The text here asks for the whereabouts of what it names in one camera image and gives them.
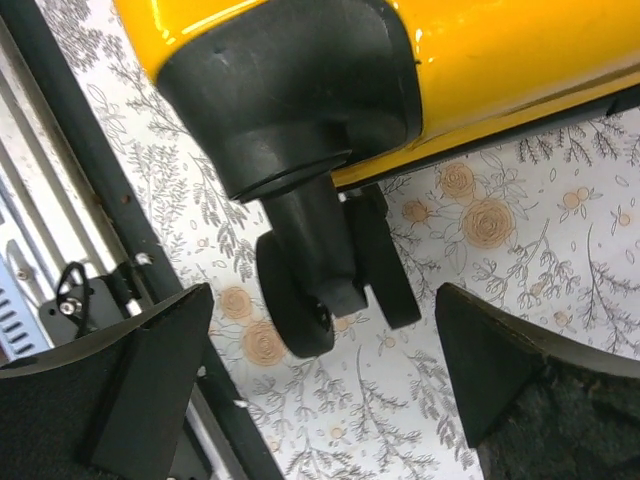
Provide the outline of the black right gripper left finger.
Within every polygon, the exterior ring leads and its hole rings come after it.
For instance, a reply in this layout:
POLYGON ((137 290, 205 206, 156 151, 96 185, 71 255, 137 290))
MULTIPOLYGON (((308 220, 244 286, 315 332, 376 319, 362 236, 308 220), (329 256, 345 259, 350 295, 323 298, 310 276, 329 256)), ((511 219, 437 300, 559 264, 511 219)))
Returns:
POLYGON ((208 342, 209 285, 1 369, 4 479, 166 479, 208 342))

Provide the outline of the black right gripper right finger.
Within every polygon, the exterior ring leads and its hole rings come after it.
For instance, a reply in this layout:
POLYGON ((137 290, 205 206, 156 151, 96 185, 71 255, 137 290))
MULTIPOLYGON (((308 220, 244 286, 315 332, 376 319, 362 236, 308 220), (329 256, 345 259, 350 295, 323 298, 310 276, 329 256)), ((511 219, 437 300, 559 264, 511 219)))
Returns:
POLYGON ((636 479, 639 363, 441 285, 435 318, 486 479, 636 479))

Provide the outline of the yellow suitcase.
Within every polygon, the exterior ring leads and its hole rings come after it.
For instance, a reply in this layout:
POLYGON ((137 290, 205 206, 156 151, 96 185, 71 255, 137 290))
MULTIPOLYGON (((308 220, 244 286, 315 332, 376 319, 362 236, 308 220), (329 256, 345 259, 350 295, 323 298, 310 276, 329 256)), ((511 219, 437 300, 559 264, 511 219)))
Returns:
POLYGON ((332 320, 419 307, 368 185, 639 102, 635 1, 118 1, 140 66, 259 202, 272 322, 317 357, 332 320))

